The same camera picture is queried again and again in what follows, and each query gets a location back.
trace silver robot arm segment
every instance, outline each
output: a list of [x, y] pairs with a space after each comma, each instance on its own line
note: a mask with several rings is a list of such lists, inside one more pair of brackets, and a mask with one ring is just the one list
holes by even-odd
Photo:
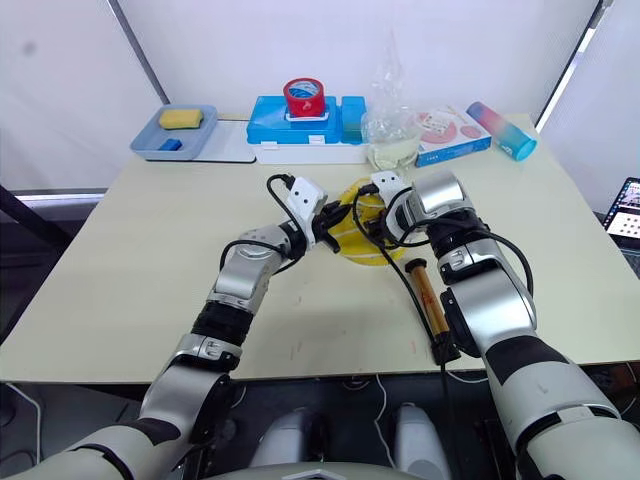
[[287, 205], [301, 228], [288, 220], [250, 230], [234, 242], [191, 332], [147, 391], [140, 417], [99, 430], [13, 478], [157, 480], [191, 449], [214, 439], [233, 398], [228, 373], [240, 361], [270, 278], [316, 243], [313, 221], [327, 194], [304, 178], [289, 179]]
[[486, 365], [523, 479], [636, 479], [640, 434], [589, 377], [536, 335], [533, 298], [448, 172], [413, 184], [387, 215], [389, 231], [429, 237], [448, 289], [453, 339]]

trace red tape roll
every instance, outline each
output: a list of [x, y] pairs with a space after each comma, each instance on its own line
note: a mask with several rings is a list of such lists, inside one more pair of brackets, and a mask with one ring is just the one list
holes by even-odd
[[315, 78], [294, 78], [284, 89], [289, 113], [295, 117], [321, 117], [324, 115], [324, 87]]

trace black cable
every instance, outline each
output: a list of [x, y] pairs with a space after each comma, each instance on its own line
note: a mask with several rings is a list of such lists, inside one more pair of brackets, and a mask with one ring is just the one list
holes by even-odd
[[398, 247], [406, 247], [406, 248], [411, 248], [411, 247], [421, 247], [423, 245], [428, 245], [429, 244], [429, 240], [424, 240], [422, 242], [415, 242], [415, 243], [404, 243], [404, 242], [398, 242], [398, 240], [396, 240], [393, 236], [393, 234], [389, 231], [389, 228], [387, 227], [387, 215], [388, 213], [391, 211], [391, 207], [393, 207], [393, 204], [396, 202], [396, 200], [403, 194], [403, 193], [407, 193], [409, 190], [411, 190], [411, 187], [407, 187], [403, 190], [400, 190], [398, 193], [396, 193], [394, 195], [394, 197], [391, 199], [391, 202], [389, 202], [389, 206], [386, 207], [386, 211], [384, 213], [384, 215], [382, 215], [381, 218], [381, 225], [382, 225], [382, 229], [384, 231], [385, 237], [387, 238], [387, 240], [389, 240], [391, 242], [391, 245], [387, 245], [386, 243], [380, 243], [378, 242], [376, 239], [374, 239], [369, 232], [366, 231], [366, 229], [364, 228], [364, 226], [362, 225], [362, 223], [360, 222], [360, 218], [358, 217], [358, 211], [356, 210], [357, 205], [358, 205], [358, 199], [365, 193], [363, 192], [363, 189], [366, 190], [367, 187], [369, 187], [370, 185], [366, 185], [365, 187], [360, 188], [355, 196], [353, 197], [353, 201], [351, 202], [351, 215], [353, 217], [353, 223], [356, 224], [356, 227], [358, 227], [358, 230], [360, 230], [360, 233], [367, 239], [369, 240], [369, 242], [371, 242], [372, 244], [374, 244], [376, 247], [378, 248], [384, 248], [385, 250], [395, 250]]
[[25, 449], [16, 450], [15, 452], [12, 452], [12, 453], [10, 453], [8, 455], [5, 455], [4, 457], [0, 458], [0, 465], [2, 465], [7, 460], [15, 457], [16, 455], [26, 455], [26, 456], [28, 456], [29, 460], [31, 460], [31, 466], [32, 467], [36, 466], [36, 456], [33, 454], [33, 452], [31, 450], [25, 450]]
[[120, 420], [122, 420], [122, 417], [124, 416], [124, 413], [128, 410], [128, 408], [129, 408], [129, 402], [124, 404], [124, 407], [122, 407], [122, 409], [120, 410], [120, 413], [118, 413], [118, 416], [114, 420], [114, 423], [119, 423]]
[[287, 256], [282, 248], [271, 245], [270, 243], [260, 242], [258, 240], [234, 240], [233, 242], [227, 243], [227, 245], [222, 250], [222, 254], [220, 255], [220, 270], [222, 270], [224, 267], [224, 264], [227, 260], [227, 255], [229, 254], [229, 250], [231, 250], [231, 248], [235, 247], [236, 245], [255, 245], [257, 247], [264, 247], [268, 248], [269, 250], [273, 250], [274, 252], [278, 252], [283, 257]]
[[[442, 348], [445, 349], [445, 352], [451, 348], [452, 343], [453, 343], [453, 338], [451, 334], [449, 334], [446, 343], [442, 345]], [[462, 474], [462, 461], [460, 460], [460, 450], [458, 448], [456, 411], [453, 405], [453, 399], [449, 394], [446, 362], [442, 362], [442, 364], [440, 365], [440, 382], [442, 383], [442, 395], [444, 397], [445, 403], [447, 404], [447, 415], [449, 417], [449, 430], [451, 431], [451, 449], [453, 450], [455, 464], [458, 469], [458, 478], [463, 479], [464, 476]]]
[[369, 242], [371, 242], [373, 245], [375, 245], [379, 249], [392, 250], [394, 248], [397, 248], [393, 245], [386, 245], [385, 243], [379, 243], [375, 238], [373, 238], [369, 234], [369, 232], [367, 232], [367, 230], [364, 228], [362, 223], [360, 223], [360, 218], [358, 218], [357, 204], [358, 204], [358, 198], [360, 198], [361, 195], [362, 195], [362, 192], [358, 190], [355, 196], [353, 197], [353, 201], [351, 202], [351, 216], [353, 218], [353, 223], [356, 224], [356, 227], [358, 227], [358, 230], [360, 230], [360, 233], [364, 236], [364, 238], [369, 240]]
[[[284, 210], [284, 212], [287, 214], [289, 219], [296, 226], [296, 228], [298, 229], [298, 232], [300, 232], [303, 235], [303, 238], [305, 238], [305, 242], [306, 242], [306, 237], [304, 236], [304, 231], [302, 230], [300, 223], [298, 223], [298, 220], [293, 215], [293, 213], [291, 213], [291, 210], [289, 210], [289, 208], [284, 204], [284, 202], [280, 200], [280, 197], [278, 197], [276, 192], [273, 190], [273, 187], [271, 186], [271, 183], [274, 180], [282, 180], [282, 182], [288, 186], [289, 180], [291, 178], [292, 177], [290, 177], [289, 175], [284, 175], [284, 174], [272, 175], [267, 179], [267, 190], [269, 194], [273, 197], [273, 199], [276, 201], [278, 206], [282, 208], [282, 210]], [[220, 255], [220, 270], [223, 269], [224, 264], [226, 263], [229, 250], [231, 250], [231, 248], [235, 247], [236, 245], [255, 245], [257, 247], [264, 247], [279, 253], [280, 255], [282, 255], [283, 258], [287, 257], [287, 254], [283, 248], [277, 247], [275, 245], [271, 245], [270, 243], [260, 242], [258, 240], [248, 240], [248, 239], [234, 240], [232, 242], [229, 242], [222, 250], [222, 254]], [[278, 271], [276, 271], [274, 275], [277, 275], [278, 273], [284, 272], [285, 270], [288, 270], [289, 268], [293, 267], [296, 263], [300, 261], [300, 258], [301, 257], [294, 258], [291, 262], [287, 263], [285, 266], [281, 267]]]
[[380, 253], [382, 253], [382, 256], [387, 260], [387, 262], [389, 262], [389, 265], [391, 265], [393, 270], [398, 274], [398, 277], [400, 277], [400, 280], [402, 280], [402, 283], [404, 284], [405, 288], [407, 289], [407, 292], [409, 292], [409, 296], [411, 297], [411, 300], [413, 301], [413, 306], [416, 307], [416, 311], [418, 312], [418, 316], [420, 317], [420, 321], [422, 322], [422, 325], [424, 326], [424, 329], [427, 332], [427, 336], [429, 337], [429, 341], [433, 343], [433, 340], [434, 340], [433, 339], [433, 333], [431, 333], [431, 328], [429, 327], [429, 321], [427, 320], [427, 317], [425, 316], [424, 312], [422, 311], [422, 307], [420, 306], [420, 302], [418, 301], [418, 298], [416, 297], [416, 294], [413, 291], [413, 288], [411, 288], [411, 284], [409, 283], [409, 280], [407, 280], [407, 277], [404, 276], [404, 273], [402, 273], [402, 270], [400, 270], [400, 268], [398, 267], [396, 262], [393, 260], [393, 258], [391, 258], [391, 255], [389, 255], [385, 249], [381, 248], [380, 249]]
[[[276, 192], [273, 191], [273, 187], [271, 186], [271, 183], [274, 180], [281, 180], [282, 183], [284, 183], [286, 187], [291, 188], [291, 186], [293, 185], [293, 182], [295, 181], [295, 179], [291, 175], [284, 175], [284, 174], [271, 175], [267, 179], [267, 191], [273, 197], [273, 199], [278, 204], [278, 206], [280, 208], [282, 208], [282, 210], [284, 210], [284, 212], [287, 214], [289, 219], [293, 222], [293, 224], [298, 229], [298, 232], [300, 232], [302, 234], [302, 238], [304, 238], [304, 241], [305, 241], [304, 249], [306, 251], [306, 249], [307, 249], [307, 237], [306, 237], [306, 235], [304, 233], [304, 230], [300, 226], [300, 223], [298, 223], [298, 220], [296, 219], [295, 215], [293, 213], [291, 213], [291, 210], [289, 210], [289, 208], [284, 204], [284, 202], [280, 199], [280, 197], [276, 194]], [[290, 269], [296, 263], [298, 263], [301, 258], [302, 257], [294, 258], [291, 262], [287, 263], [284, 267], [281, 267], [276, 273], [274, 273], [274, 275], [277, 275], [278, 273], [281, 273], [281, 272], [284, 272], [285, 270]]]
[[478, 233], [484, 237], [491, 238], [492, 240], [495, 240], [498, 243], [502, 243], [505, 247], [509, 248], [509, 250], [515, 253], [516, 257], [518, 257], [518, 260], [520, 260], [520, 263], [522, 264], [522, 268], [524, 269], [524, 276], [527, 281], [527, 290], [529, 291], [529, 294], [533, 297], [533, 273], [531, 272], [531, 266], [527, 261], [527, 257], [524, 256], [524, 253], [522, 253], [522, 250], [520, 250], [513, 242], [507, 240], [504, 237], [501, 237], [500, 235], [496, 235], [493, 232], [489, 232], [487, 230], [472, 230], [471, 232], [468, 232], [468, 233]]
[[[427, 335], [429, 336], [429, 340], [433, 343], [434, 339], [433, 339], [431, 330], [429, 329], [429, 324], [427, 323], [427, 319], [424, 315], [424, 312], [422, 311], [422, 307], [420, 306], [420, 303], [418, 302], [415, 292], [413, 291], [413, 288], [411, 288], [411, 285], [409, 284], [407, 277], [404, 276], [400, 268], [398, 268], [398, 265], [393, 261], [393, 258], [391, 258], [391, 256], [386, 252], [386, 250], [381, 248], [380, 253], [382, 253], [382, 256], [387, 260], [387, 262], [389, 262], [389, 265], [391, 265], [391, 267], [400, 277], [400, 280], [402, 280], [402, 283], [406, 287], [407, 291], [409, 292], [409, 295], [411, 296], [411, 299], [413, 300], [413, 305], [416, 307], [416, 311], [418, 312], [418, 315], [420, 316], [420, 320], [422, 321], [422, 324], [424, 325]], [[451, 334], [449, 334], [447, 338], [447, 342], [442, 345], [442, 348], [445, 349], [444, 350], [445, 352], [451, 348], [452, 342], [453, 342], [452, 336]], [[452, 450], [454, 452], [454, 457], [455, 457], [455, 462], [458, 469], [459, 478], [462, 479], [463, 478], [462, 463], [460, 461], [460, 451], [458, 449], [458, 434], [456, 431], [457, 422], [456, 422], [455, 408], [453, 406], [453, 400], [451, 399], [451, 395], [449, 394], [449, 384], [447, 383], [446, 362], [443, 362], [440, 365], [440, 381], [442, 382], [442, 394], [443, 394], [445, 403], [447, 404], [447, 413], [449, 416], [449, 429], [451, 430]]]
[[419, 242], [416, 244], [411, 244], [411, 243], [404, 243], [404, 241], [407, 239], [407, 237], [411, 234], [411, 232], [413, 232], [415, 229], [420, 228], [420, 227], [426, 227], [428, 225], [433, 225], [435, 223], [439, 223], [442, 225], [451, 225], [453, 227], [459, 227], [459, 228], [467, 228], [467, 225], [460, 221], [460, 220], [455, 220], [453, 218], [434, 218], [434, 219], [429, 219], [429, 220], [421, 220], [419, 222], [414, 223], [413, 225], [410, 225], [409, 228], [407, 228], [404, 233], [402, 234], [402, 237], [400, 237], [400, 240], [395, 240], [395, 239], [391, 239], [391, 243], [401, 246], [401, 247], [417, 247], [420, 245], [426, 245], [427, 243], [429, 243], [429, 240], [425, 240], [424, 242]]

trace table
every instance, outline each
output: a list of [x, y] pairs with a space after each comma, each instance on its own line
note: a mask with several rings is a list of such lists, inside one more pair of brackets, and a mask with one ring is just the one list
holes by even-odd
[[[511, 118], [535, 135], [528, 117]], [[492, 147], [407, 177], [441, 169], [451, 169], [483, 220], [527, 255], [542, 338], [577, 363], [640, 358], [640, 282], [544, 143], [522, 163]], [[152, 381], [202, 308], [224, 245], [283, 220], [264, 188], [282, 171], [310, 177], [336, 198], [371, 170], [131, 160], [0, 348], [0, 378]], [[442, 291], [431, 250], [406, 258], [415, 256], [427, 258]], [[435, 370], [403, 288], [389, 267], [316, 247], [271, 280], [233, 376]], [[450, 368], [482, 363], [463, 356]]]

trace transparent plastic bag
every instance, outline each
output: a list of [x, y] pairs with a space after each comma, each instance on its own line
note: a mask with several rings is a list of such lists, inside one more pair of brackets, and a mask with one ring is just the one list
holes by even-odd
[[392, 32], [371, 84], [362, 138], [369, 143], [367, 157], [379, 170], [411, 164], [418, 153], [421, 129], [417, 113], [402, 101], [403, 72]]

